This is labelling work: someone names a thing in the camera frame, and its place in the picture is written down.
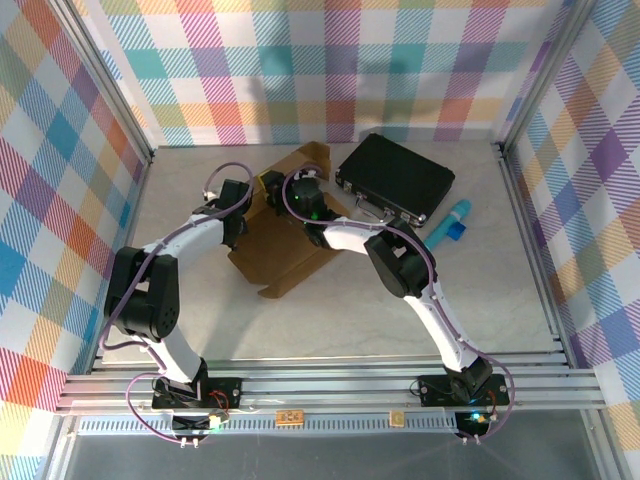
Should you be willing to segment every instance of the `plaid wallpaper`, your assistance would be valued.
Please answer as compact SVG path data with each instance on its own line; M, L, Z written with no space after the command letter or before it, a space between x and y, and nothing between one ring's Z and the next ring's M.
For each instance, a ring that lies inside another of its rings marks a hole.
M147 134L174 146L487 138L570 3L76 0Z
M0 479L33 478L143 161L45 0L0 0Z
M640 0L597 3L517 153L562 321L640 478Z
M524 81L522 82L522 85L520 86L520 90L518 90L518 95L516 96L515 101L511 105L511 108L509 109L507 119L502 125L502 128L500 129L500 132L496 137L496 141L498 142L504 141L507 135L509 134L509 130L511 130L511 127L513 126L513 122L516 119L516 116L518 115L518 113L520 113L520 110L522 108L522 102L524 101L525 98L527 98L527 96L529 95L529 92L531 92L531 88L533 87L533 84L536 78L538 77L538 74L540 73L540 69L542 68L542 66L545 63L545 60L547 59L547 55L549 54L551 46L554 40L558 37L558 34L561 33L564 22L567 19L567 16L569 14L569 11L571 10L571 7L573 7L573 5L575 4L575 1L576 0L564 0L562 2L562 7L560 8L558 14L556 15L556 18L551 24L551 27L549 28L549 31L547 32L547 35L544 38L544 42L542 42L542 46L540 47L540 50L538 51L538 54L535 57L535 60L531 64L531 68L527 72L527 76L525 77Z

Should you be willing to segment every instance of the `blue bottle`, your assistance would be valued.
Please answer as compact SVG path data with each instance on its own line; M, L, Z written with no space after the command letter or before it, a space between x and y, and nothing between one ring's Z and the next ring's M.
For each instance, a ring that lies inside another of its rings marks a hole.
M467 227L462 223L462 219L471 212L471 202L469 200L460 200L451 209L440 225L438 225L426 238L424 244L429 250L433 250L440 241L449 236L454 240L459 240Z

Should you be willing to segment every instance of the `marble surface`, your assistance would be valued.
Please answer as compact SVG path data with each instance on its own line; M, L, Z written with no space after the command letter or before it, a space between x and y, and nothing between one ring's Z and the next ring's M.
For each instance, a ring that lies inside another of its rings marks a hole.
M333 167L355 144L332 146ZM407 143L456 174L451 191L427 225L425 237L462 198L473 203L467 231L435 250L449 303L471 338L485 351L541 351L552 346L499 166L487 142ZM133 245L160 238L201 203L209 173L226 161L259 172L293 146L161 149L151 167ZM240 178L243 172L224 172ZM334 183L345 205L353 197ZM366 219L354 211L354 218ZM415 313L382 286L370 261L345 252L279 300L257 295L219 247L180 279L179 325L206 359L284 358L437 353ZM111 341L122 337L113 329ZM107 352L107 362L147 361L135 348Z

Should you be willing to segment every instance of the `open cardboard box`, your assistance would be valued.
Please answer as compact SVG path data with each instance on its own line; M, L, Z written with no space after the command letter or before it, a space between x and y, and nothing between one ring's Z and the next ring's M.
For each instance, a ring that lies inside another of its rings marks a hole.
M328 145L311 142L269 167L285 175L306 164L316 164L329 180L331 173ZM330 194L324 194L330 209L348 216L347 209ZM277 216L267 205L257 177L251 208L245 214L249 232L238 238L238 248L229 260L253 284L266 285L258 293L265 298L280 298L339 252L314 246L299 222L290 216Z

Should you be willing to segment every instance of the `small wooden block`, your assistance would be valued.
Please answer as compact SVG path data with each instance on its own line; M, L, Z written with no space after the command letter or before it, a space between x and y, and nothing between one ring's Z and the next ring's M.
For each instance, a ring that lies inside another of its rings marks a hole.
M304 410L279 410L276 412L276 426L304 425Z
M404 428L404 412L392 410L389 412L389 425L395 428Z

